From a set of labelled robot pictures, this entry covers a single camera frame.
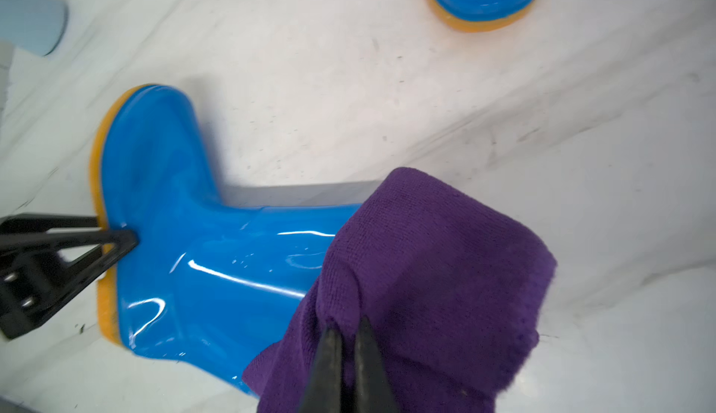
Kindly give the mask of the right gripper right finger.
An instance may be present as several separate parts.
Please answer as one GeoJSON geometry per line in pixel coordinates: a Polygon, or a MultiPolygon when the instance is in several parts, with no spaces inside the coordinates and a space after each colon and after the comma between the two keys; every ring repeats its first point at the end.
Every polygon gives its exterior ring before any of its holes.
{"type": "Polygon", "coordinates": [[[354,342],[354,411],[398,413],[374,330],[363,317],[354,342]]]}

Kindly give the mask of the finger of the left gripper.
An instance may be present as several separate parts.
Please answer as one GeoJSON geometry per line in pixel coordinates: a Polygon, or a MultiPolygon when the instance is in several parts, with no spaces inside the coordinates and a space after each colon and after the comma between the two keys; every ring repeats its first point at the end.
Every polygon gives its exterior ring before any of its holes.
{"type": "Polygon", "coordinates": [[[3,241],[4,337],[14,340],[44,325],[137,245],[136,241],[3,241]]]}
{"type": "Polygon", "coordinates": [[[132,230],[106,229],[96,216],[23,213],[1,219],[1,252],[59,251],[90,245],[116,245],[129,252],[139,241],[132,230]]]}

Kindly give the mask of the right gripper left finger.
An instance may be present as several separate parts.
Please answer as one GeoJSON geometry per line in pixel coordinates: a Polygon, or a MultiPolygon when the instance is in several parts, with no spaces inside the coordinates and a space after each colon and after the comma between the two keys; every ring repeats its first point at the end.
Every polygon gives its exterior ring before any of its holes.
{"type": "Polygon", "coordinates": [[[341,413],[343,342],[339,330],[322,334],[299,413],[341,413]]]}

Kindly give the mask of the purple cloth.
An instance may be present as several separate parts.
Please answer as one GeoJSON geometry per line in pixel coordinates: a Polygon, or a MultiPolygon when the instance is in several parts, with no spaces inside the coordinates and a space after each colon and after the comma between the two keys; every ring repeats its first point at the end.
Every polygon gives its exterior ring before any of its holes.
{"type": "Polygon", "coordinates": [[[262,412],[294,412],[320,336],[368,319],[404,412],[492,412],[539,336],[557,267],[543,241],[420,170],[393,170],[339,230],[283,338],[244,370],[262,412]]]}

